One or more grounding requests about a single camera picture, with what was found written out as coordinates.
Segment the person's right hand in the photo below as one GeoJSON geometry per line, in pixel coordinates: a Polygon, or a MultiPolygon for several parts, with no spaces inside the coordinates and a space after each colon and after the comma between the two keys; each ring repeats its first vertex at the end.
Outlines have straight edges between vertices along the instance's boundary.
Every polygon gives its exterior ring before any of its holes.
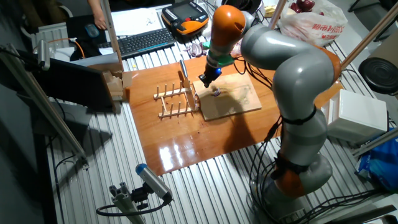
{"type": "Polygon", "coordinates": [[[106,21],[105,21],[103,13],[97,12],[97,13],[93,14],[93,16],[94,16],[94,21],[95,21],[96,27],[101,30],[106,30],[107,26],[106,26],[106,21]]]}

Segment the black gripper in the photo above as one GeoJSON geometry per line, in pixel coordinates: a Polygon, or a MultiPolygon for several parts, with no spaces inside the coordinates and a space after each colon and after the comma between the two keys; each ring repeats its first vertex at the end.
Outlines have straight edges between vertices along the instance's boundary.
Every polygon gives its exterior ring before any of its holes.
{"type": "Polygon", "coordinates": [[[215,68],[210,65],[206,65],[204,73],[198,77],[205,87],[209,88],[212,86],[212,81],[215,81],[220,75],[221,68],[215,68]]]}

